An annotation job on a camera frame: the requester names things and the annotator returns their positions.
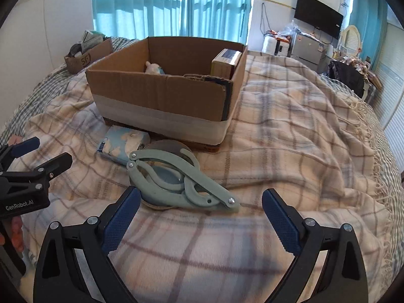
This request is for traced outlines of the blue tissue pack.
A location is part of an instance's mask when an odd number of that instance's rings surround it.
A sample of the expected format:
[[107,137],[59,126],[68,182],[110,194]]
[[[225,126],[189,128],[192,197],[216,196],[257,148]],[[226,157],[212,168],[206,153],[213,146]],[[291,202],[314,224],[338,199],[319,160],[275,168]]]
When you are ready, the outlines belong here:
[[150,136],[146,132],[113,125],[100,141],[96,152],[125,166],[130,161],[132,152],[143,149],[150,142]]

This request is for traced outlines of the green folding hanger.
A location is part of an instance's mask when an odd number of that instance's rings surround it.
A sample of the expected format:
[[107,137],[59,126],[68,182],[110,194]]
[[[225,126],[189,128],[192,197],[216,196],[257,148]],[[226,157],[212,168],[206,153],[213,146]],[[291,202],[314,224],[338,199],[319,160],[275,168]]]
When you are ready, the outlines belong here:
[[132,152],[127,171],[142,199],[157,209],[235,213],[240,208],[240,201],[204,174],[193,153],[184,148],[178,155],[158,149]]

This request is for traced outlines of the white plush toy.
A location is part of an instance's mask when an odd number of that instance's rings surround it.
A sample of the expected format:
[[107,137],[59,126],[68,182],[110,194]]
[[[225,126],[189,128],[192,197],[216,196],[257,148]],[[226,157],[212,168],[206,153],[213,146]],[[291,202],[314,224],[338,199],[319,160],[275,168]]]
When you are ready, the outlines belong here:
[[146,74],[165,74],[162,67],[159,64],[151,63],[149,61],[145,62]]

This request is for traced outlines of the red white medicine box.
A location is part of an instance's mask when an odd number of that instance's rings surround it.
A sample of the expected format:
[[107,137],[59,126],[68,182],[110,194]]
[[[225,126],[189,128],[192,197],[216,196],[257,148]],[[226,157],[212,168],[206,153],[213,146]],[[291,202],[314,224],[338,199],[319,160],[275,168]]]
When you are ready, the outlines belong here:
[[210,75],[223,79],[231,79],[241,56],[242,53],[240,51],[224,48],[212,60]]

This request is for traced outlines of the green checked bed sheet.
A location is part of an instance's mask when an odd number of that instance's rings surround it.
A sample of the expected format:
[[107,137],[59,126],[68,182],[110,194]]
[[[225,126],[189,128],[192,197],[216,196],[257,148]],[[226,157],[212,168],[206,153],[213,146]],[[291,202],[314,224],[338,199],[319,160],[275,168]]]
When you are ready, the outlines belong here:
[[14,110],[13,115],[6,122],[1,122],[1,146],[7,144],[12,135],[24,137],[29,119],[44,113],[54,98],[69,91],[71,81],[85,76],[89,67],[70,74],[66,64],[62,64],[48,74]]

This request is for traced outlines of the small cardboard box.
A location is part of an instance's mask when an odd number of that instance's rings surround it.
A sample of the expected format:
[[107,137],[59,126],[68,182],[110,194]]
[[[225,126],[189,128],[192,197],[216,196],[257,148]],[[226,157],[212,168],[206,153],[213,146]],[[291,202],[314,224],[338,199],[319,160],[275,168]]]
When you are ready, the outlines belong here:
[[98,31],[86,30],[81,41],[71,46],[68,54],[64,56],[64,61],[68,72],[77,74],[112,52],[111,38]]

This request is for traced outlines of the beige plaid blanket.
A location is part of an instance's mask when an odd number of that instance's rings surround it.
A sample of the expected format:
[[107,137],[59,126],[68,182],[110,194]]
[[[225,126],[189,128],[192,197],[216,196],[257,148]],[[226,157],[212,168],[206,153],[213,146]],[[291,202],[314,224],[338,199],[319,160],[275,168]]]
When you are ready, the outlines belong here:
[[[369,302],[385,291],[392,213],[382,204],[374,135],[359,101],[286,58],[248,56],[246,84],[217,152],[197,153],[201,170],[240,200],[238,213],[140,208],[117,251],[117,272],[140,302],[263,302],[293,256],[261,204],[276,189],[303,217],[352,224],[363,254]],[[70,81],[26,137],[41,146],[17,161],[24,170],[66,151],[70,170],[51,181],[51,205],[23,217],[35,258],[52,220],[81,224],[129,185],[126,169],[96,154],[107,129],[85,74]]]

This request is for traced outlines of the white louvred wardrobe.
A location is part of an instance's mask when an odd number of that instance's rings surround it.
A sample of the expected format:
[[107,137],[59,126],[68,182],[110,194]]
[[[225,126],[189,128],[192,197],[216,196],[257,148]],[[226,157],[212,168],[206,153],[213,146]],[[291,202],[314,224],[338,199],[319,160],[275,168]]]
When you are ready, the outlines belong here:
[[403,171],[403,30],[387,24],[386,37],[375,71],[382,90],[374,111],[390,144],[399,171]]

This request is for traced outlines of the chair with black jacket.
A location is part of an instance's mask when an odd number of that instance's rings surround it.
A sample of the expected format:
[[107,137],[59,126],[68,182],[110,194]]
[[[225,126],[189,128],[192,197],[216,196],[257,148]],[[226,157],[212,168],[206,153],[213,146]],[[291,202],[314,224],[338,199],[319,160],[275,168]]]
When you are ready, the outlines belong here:
[[379,77],[370,69],[370,64],[356,57],[330,61],[327,77],[342,82],[369,105],[383,88]]

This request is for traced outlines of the silver mini fridge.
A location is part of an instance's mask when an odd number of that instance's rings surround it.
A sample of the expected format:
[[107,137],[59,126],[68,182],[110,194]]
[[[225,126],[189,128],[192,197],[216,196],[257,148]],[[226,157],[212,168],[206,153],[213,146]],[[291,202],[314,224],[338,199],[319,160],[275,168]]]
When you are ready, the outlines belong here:
[[300,61],[313,71],[317,71],[324,52],[324,44],[315,37],[296,32],[293,41],[290,57]]

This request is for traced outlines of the white oval mirror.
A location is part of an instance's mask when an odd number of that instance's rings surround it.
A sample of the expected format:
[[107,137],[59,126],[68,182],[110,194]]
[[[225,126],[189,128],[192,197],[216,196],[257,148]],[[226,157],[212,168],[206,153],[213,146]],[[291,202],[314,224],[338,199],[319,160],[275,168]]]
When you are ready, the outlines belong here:
[[342,31],[338,51],[341,56],[348,57],[357,57],[362,52],[362,39],[355,25],[349,25]]

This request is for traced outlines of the teal window curtain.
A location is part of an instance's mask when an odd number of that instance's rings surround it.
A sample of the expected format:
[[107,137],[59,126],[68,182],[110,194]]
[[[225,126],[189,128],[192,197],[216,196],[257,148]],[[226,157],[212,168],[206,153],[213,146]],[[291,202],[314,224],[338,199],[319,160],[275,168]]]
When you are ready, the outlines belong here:
[[138,40],[189,36],[244,44],[250,11],[251,0],[92,0],[96,30]]

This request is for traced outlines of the white suitcase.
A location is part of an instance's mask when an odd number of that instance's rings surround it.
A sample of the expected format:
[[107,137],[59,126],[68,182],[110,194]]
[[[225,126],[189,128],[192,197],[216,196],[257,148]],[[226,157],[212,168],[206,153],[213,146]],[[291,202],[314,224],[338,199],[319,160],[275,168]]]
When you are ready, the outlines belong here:
[[272,56],[288,57],[290,41],[284,36],[267,35],[264,37],[262,53]]

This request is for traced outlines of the teal side curtain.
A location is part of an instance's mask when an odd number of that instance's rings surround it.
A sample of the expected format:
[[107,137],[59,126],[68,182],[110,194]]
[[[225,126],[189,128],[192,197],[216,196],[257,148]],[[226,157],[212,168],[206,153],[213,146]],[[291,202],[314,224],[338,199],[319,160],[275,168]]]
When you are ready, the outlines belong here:
[[388,4],[385,0],[353,0],[350,25],[361,36],[360,58],[370,58],[370,67],[375,70],[386,38]]

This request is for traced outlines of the black wall television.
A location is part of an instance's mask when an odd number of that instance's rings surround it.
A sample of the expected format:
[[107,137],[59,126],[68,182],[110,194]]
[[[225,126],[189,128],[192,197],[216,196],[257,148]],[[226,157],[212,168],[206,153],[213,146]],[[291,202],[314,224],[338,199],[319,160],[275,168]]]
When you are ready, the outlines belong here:
[[297,0],[294,18],[339,39],[344,16],[319,0]]

